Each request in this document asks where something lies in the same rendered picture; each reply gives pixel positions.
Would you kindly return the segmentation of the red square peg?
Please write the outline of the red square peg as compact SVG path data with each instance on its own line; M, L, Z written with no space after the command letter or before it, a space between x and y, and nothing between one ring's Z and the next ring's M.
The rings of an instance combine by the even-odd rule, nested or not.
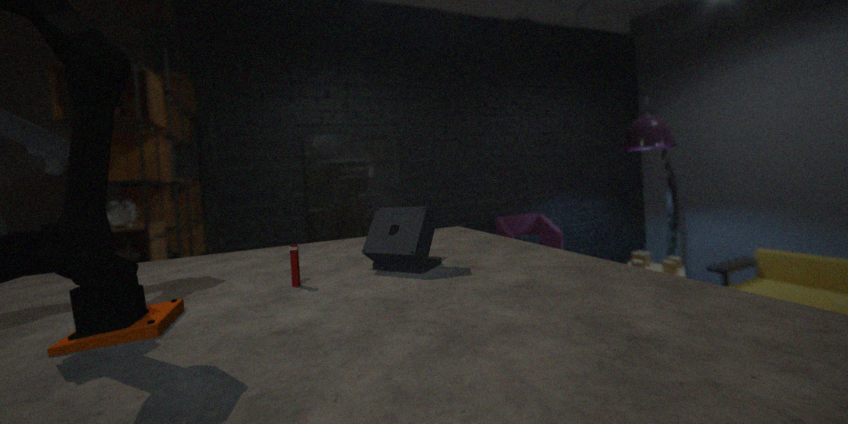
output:
M291 251L293 287L300 287L299 246L297 244L291 244L289 250Z

